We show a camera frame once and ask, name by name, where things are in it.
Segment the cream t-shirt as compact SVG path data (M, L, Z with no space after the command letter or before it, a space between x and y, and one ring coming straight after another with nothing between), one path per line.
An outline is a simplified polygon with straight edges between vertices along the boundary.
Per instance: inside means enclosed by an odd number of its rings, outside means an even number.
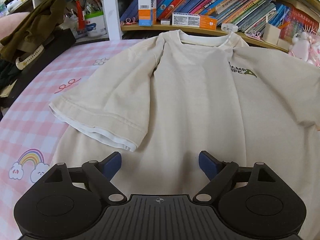
M124 194L195 194L197 158L266 163L306 204L319 239L319 68L236 34L161 33L125 49L49 105L68 128L53 163L121 153Z

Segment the pink checkered tablecloth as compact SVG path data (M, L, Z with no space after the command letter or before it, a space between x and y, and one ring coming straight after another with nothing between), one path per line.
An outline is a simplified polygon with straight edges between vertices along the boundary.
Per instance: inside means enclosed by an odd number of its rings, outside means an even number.
M49 103L137 42L103 41L68 49L45 67L9 108L1 120L1 239L19 239L14 206L48 171L67 128L53 116Z

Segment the pink plush toy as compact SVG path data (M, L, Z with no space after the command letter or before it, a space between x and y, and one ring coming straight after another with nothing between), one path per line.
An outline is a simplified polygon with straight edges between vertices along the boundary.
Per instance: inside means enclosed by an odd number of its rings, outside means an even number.
M288 54L319 68L319 35L296 33L292 38Z

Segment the small beige box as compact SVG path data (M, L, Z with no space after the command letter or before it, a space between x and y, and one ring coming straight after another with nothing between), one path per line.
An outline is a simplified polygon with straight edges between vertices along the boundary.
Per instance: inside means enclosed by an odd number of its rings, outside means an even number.
M281 30L279 28L267 23L263 33L263 40L267 43L277 45L280 32Z

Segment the red tassel ornament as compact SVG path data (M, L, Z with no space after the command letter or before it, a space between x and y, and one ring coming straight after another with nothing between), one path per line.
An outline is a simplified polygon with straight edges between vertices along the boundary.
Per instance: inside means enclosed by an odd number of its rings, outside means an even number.
M78 18L78 28L79 30L85 29L85 20L82 13L82 6L80 4L80 0L75 0L76 2L76 9L77 9L77 18Z

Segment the olive green garment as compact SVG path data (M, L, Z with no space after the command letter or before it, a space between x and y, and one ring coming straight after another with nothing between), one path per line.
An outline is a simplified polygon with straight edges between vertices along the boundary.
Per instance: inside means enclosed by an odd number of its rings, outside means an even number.
M40 46L63 23L65 7L65 0L45 0L38 5L8 36L1 39L1 58L14 62L18 57L18 45L22 41Z

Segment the white wipes canister green lid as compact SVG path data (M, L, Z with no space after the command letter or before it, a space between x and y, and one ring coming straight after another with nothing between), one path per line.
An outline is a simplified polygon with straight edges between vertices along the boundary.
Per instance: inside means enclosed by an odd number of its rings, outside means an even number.
M99 37L107 34L103 11L86 14L85 25L88 37Z

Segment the wooden bookshelf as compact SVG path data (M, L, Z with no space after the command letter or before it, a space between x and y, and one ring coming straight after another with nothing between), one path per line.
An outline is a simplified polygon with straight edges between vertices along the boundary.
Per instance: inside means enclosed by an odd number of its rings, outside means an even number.
M6 0L9 14L31 12L45 0ZM263 32L274 25L280 36L278 47L289 43L304 28L319 30L319 0L65 0L65 15L88 17L96 12L101 18L103 36L121 40L128 30L182 29L220 36L223 25L237 26L249 43L252 30Z

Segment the white orange box lying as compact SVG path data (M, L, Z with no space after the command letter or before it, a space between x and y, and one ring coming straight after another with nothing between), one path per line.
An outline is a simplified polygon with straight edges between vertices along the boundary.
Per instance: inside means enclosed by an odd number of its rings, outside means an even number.
M173 13L171 23L174 26L194 27L207 30L216 30L217 28L217 19L211 16L180 12Z

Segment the row of colourful books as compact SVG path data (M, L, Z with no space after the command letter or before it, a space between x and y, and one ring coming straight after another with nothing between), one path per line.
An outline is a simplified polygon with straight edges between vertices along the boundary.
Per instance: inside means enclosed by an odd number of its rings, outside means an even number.
M236 31L260 36L267 23L286 27L290 8L273 0L157 0L156 22L172 25L174 12L211 16L217 19L217 27L233 24ZM139 23L138 0L133 0L121 15L120 23Z

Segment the white orange toothpaste box upright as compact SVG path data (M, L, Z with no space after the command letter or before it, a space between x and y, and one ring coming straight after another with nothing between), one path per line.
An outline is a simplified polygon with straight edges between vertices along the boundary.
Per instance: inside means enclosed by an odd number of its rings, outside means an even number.
M156 23L157 0L138 0L139 26L150 27Z

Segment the white shelf post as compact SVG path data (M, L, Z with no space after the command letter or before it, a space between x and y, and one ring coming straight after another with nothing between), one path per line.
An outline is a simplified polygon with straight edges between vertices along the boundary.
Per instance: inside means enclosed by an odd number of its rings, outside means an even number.
M118 0L103 0L103 9L110 41L121 40L123 33L120 28Z

